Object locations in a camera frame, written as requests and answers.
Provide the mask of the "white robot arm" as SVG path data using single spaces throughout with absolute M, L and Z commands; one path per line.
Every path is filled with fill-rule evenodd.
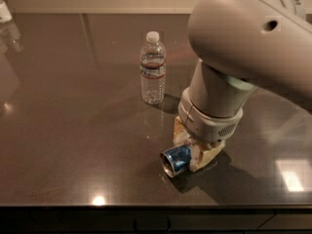
M 259 88 L 312 104 L 312 27 L 301 0 L 201 0 L 188 21 L 198 57 L 175 118 L 169 176 L 196 172 L 222 150 Z

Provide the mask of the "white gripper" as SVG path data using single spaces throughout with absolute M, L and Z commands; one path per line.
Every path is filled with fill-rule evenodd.
M 232 137 L 243 117 L 243 109 L 229 118 L 217 118 L 201 112 L 190 99 L 190 89 L 183 91 L 175 118 L 173 144 L 184 145 L 190 141 L 189 170 L 197 172 L 213 160 L 225 147 L 225 140 Z

